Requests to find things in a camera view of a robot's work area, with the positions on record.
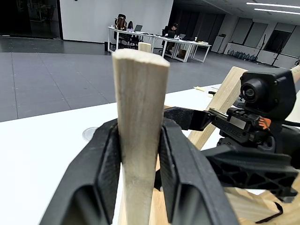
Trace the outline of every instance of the black cable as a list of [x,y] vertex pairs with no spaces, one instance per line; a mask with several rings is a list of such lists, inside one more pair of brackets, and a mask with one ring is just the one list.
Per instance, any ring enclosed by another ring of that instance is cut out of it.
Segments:
[[292,121],[284,121],[282,124],[288,125],[288,126],[293,126],[293,127],[300,127],[300,123],[297,122],[292,122]]

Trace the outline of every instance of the light fixture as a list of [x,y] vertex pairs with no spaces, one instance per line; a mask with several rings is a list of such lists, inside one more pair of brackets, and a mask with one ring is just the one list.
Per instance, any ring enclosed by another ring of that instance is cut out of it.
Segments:
[[289,5],[278,5],[278,4],[265,4],[265,3],[252,3],[252,2],[247,2],[247,5],[274,6],[274,7],[285,7],[285,8],[300,8],[300,6],[289,6]]
[[288,13],[288,14],[300,15],[300,13],[296,13],[296,12],[287,12],[287,11],[279,11],[279,10],[271,10],[271,9],[263,9],[263,8],[255,8],[254,10],[257,10],[257,11],[266,11],[266,12],[275,12],[275,13]]

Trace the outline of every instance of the computer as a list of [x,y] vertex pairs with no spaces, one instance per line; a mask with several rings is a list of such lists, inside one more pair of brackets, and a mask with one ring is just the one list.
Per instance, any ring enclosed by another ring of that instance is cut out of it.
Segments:
[[169,30],[168,31],[168,38],[173,38],[174,39],[174,37],[175,37],[175,31]]
[[136,25],[134,31],[140,32],[142,30],[142,27],[143,27],[142,25]]
[[179,37],[181,38],[181,39],[184,39],[185,38],[185,34],[179,34]]

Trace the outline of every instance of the table leg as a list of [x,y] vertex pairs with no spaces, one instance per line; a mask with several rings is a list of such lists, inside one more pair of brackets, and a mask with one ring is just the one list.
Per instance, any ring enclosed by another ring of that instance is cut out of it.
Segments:
[[188,61],[188,56],[189,56],[189,53],[192,49],[192,45],[190,44],[187,51],[186,51],[186,55],[184,56],[184,61],[183,62],[187,62]]
[[208,51],[210,50],[210,46],[208,46],[208,47],[207,47],[207,50],[206,50],[206,53],[205,53],[205,56],[204,56],[203,60],[201,60],[201,59],[197,59],[197,58],[195,57],[195,54],[196,54],[197,48],[198,48],[198,46],[196,47],[196,49],[195,49],[194,53],[192,54],[192,58],[191,58],[191,59],[193,59],[193,60],[196,60],[196,61],[198,61],[198,62],[204,62],[204,61],[205,61],[205,59],[206,59],[207,53],[208,53]]
[[117,43],[116,43],[116,50],[119,49],[119,32],[117,31]]
[[180,45],[178,43],[175,43],[174,51],[173,51],[172,57],[171,57],[172,59],[174,59],[174,57],[176,57],[179,46]]
[[107,50],[109,51],[109,52],[111,52],[112,53],[112,50],[111,50],[111,42],[110,42],[110,40],[109,40],[109,30],[110,29],[108,29],[108,43],[107,43]]
[[152,37],[152,48],[151,48],[151,53],[153,53],[153,50],[154,50],[154,43],[155,43],[155,37]]
[[194,50],[193,50],[193,54],[192,54],[192,59],[194,59],[195,55],[196,55],[196,52],[197,52],[197,49],[198,49],[198,46],[196,45],[194,47]]
[[206,51],[206,53],[205,53],[205,56],[204,56],[204,59],[203,59],[203,62],[205,61],[205,59],[206,59],[206,56],[207,56],[207,53],[208,53],[208,51],[210,50],[210,46],[208,46],[208,48],[207,48],[207,51]]
[[164,55],[165,55],[165,49],[166,49],[166,47],[167,47],[167,41],[165,41],[165,45],[164,45],[164,49],[163,49],[163,54],[162,54],[162,57],[164,57]]

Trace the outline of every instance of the wooden dowel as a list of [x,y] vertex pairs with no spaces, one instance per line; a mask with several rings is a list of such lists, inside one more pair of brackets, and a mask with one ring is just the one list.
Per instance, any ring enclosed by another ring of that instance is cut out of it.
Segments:
[[145,43],[145,42],[139,42],[138,50],[150,53],[151,52],[151,44],[148,44],[148,43]]
[[128,225],[148,225],[170,63],[132,49],[112,55]]

